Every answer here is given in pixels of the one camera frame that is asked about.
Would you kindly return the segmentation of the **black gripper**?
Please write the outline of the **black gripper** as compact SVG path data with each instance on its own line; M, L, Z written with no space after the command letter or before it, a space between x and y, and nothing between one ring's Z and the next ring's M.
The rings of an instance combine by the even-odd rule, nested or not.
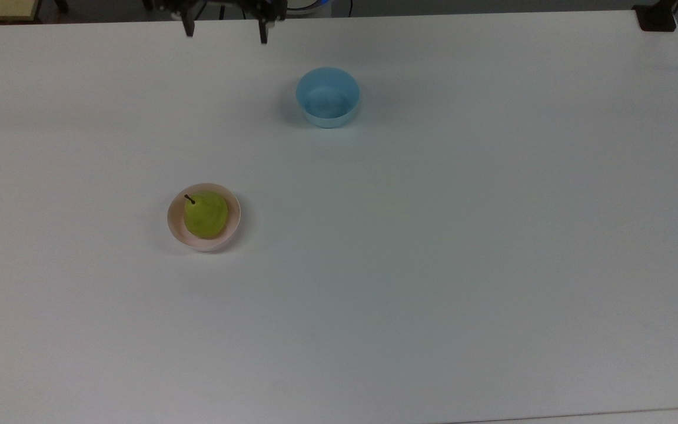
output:
M267 44L271 21L285 20L288 6L288 1L154 1L154 8L179 16L186 36L192 38L195 32L193 13L198 10L197 5L200 2L213 3L224 8L237 8L245 15L255 17L258 20L261 45Z

